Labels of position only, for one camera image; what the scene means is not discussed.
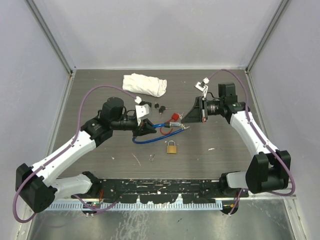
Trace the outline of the blue lock silver keys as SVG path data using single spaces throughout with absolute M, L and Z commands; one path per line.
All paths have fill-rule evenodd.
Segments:
M 189 129 L 190 126 L 186 126 L 186 125 L 184 125 L 184 124 L 181 124 L 181 125 L 180 125 L 180 128 L 181 128 L 182 130 L 186 130 L 186 129 Z

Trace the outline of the red cable padlock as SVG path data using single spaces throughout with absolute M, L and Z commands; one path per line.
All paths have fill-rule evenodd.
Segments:
M 176 122 L 176 121 L 179 119 L 179 117 L 180 117 L 180 115 L 179 115 L 178 113 L 174 113 L 174 114 L 171 116 L 171 118 L 167 121 L 167 123 L 174 123 L 174 122 Z M 161 128 L 159 129 L 159 131 L 160 131 L 160 133 L 161 133 L 163 136 L 167 136 L 167 135 L 169 135 L 169 134 L 172 133 L 173 128 L 171 128 L 170 131 L 168 131 L 168 132 L 163 132 L 162 127 L 161 127 Z

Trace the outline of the black-headed keys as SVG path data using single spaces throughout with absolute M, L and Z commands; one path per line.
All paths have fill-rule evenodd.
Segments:
M 170 110 L 170 108 L 165 107 L 164 105 L 160 105 L 157 102 L 154 104 L 154 108 L 158 110 L 158 113 L 160 115 L 162 115 L 165 110 Z

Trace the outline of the small brass padlock key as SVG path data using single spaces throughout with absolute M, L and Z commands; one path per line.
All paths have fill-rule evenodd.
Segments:
M 153 161 L 154 161 L 154 157 L 155 157 L 155 155 L 154 155 L 154 154 L 151 154 L 150 157 L 149 157 L 149 161 L 150 161 L 150 162 L 153 162 Z

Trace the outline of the brass padlock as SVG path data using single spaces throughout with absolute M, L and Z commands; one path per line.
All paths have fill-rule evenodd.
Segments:
M 167 154 L 176 154 L 177 153 L 177 146 L 176 146 L 175 141 L 173 141 L 173 140 L 168 141 L 166 153 Z

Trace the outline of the black padlock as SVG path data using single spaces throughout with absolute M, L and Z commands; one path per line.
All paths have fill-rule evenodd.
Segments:
M 148 102 L 148 101 L 141 101 L 140 106 L 143 106 L 143 105 L 148 105 L 150 108 L 152 107 L 152 103 L 151 102 Z

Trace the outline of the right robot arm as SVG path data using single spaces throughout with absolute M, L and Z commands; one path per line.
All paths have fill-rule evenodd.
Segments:
M 181 123 L 205 123 L 209 116 L 222 116 L 238 132 L 252 160 L 246 171 L 223 173 L 219 179 L 219 191 L 231 197 L 237 189 L 247 189 L 253 194 L 283 190 L 288 187 L 288 170 L 291 156 L 280 151 L 257 125 L 245 102 L 240 102 L 234 83 L 218 84 L 218 97 L 206 98 L 208 80 L 197 82 L 195 88 L 202 95 L 196 97 L 191 110 Z

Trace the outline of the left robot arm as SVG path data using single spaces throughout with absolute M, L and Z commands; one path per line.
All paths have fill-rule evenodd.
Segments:
M 97 115 L 79 127 L 64 145 L 31 166 L 21 164 L 16 169 L 14 197 L 21 197 L 35 214 L 47 209 L 56 199 L 77 194 L 97 197 L 100 185 L 92 173 L 85 171 L 75 177 L 58 177 L 82 156 L 110 139 L 114 131 L 131 131 L 133 137 L 155 134 L 156 127 L 148 119 L 150 103 L 139 97 L 135 101 L 133 114 L 128 115 L 124 101 L 110 97 Z

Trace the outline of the white crumpled cloth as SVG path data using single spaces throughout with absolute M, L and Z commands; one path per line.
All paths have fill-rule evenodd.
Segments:
M 126 91 L 152 96 L 162 97 L 167 91 L 168 81 L 158 77 L 146 76 L 143 74 L 132 73 L 124 75 L 122 88 Z

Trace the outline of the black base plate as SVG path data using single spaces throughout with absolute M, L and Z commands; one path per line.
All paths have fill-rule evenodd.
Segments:
M 134 204 L 174 203 L 182 197 L 183 204 L 215 203 L 218 198 L 235 198 L 239 191 L 223 188 L 212 179 L 99 179 L 88 193 L 78 194 L 82 199 L 100 199 L 103 203 L 119 201 Z

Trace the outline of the aluminium frame rail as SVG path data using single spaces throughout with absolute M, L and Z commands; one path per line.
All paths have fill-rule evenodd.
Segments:
M 288 197 L 289 198 L 296 198 L 297 197 L 297 187 L 293 185 L 289 185 L 288 188 Z

